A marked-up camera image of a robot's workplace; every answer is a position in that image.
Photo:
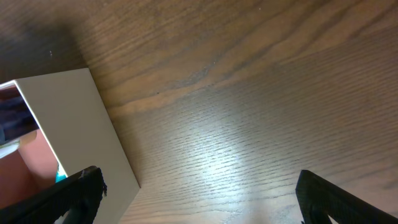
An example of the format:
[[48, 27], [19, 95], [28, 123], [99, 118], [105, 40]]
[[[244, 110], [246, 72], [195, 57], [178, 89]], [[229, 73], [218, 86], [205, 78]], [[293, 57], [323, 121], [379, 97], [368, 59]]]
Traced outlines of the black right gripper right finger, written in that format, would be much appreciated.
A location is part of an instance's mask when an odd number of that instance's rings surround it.
[[386, 223], [397, 218], [355, 197], [309, 170], [300, 172], [295, 188], [304, 224]]

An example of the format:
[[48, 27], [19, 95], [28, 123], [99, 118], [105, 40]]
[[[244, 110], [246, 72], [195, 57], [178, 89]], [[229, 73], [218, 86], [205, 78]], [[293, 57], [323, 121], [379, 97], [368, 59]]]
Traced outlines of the white box with pink interior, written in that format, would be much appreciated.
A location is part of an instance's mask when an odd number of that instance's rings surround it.
[[18, 78], [1, 84], [24, 99], [60, 167], [73, 175], [89, 166], [102, 171], [107, 196], [95, 223], [118, 223], [139, 184], [88, 68]]

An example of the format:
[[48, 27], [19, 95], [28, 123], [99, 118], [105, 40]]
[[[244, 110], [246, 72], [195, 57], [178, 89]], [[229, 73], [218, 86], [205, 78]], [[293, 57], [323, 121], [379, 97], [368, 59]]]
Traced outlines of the white lotion tube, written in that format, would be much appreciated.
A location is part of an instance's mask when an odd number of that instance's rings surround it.
[[16, 139], [15, 141], [11, 141], [9, 143], [6, 143], [4, 145], [1, 145], [0, 148], [0, 158], [2, 159], [3, 157], [8, 156], [9, 154], [12, 154], [16, 150], [18, 150], [21, 142], [19, 139]]

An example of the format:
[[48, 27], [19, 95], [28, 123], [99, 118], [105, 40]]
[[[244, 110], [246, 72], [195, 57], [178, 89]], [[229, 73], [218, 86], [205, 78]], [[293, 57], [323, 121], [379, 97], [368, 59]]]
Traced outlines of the Colgate toothpaste tube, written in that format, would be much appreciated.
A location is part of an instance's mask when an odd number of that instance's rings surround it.
[[63, 167], [60, 164], [58, 164], [55, 176], [55, 182], [58, 183], [66, 178], [67, 178], [66, 172], [64, 171]]

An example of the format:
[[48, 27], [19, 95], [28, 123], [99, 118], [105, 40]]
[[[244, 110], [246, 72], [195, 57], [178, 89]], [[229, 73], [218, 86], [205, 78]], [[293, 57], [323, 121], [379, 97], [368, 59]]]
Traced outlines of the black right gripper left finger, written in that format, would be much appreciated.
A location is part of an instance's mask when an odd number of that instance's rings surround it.
[[31, 198], [1, 209], [1, 224], [49, 224], [64, 215], [64, 223], [92, 224], [106, 194], [101, 169], [90, 166]]

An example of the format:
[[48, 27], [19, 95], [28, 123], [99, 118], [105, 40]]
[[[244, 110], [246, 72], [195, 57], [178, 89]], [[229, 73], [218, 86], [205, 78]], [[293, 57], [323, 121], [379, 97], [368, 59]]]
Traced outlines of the clear hand sanitizer pump bottle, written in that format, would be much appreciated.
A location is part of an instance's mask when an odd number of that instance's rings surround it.
[[1, 90], [1, 145], [39, 128], [16, 86]]

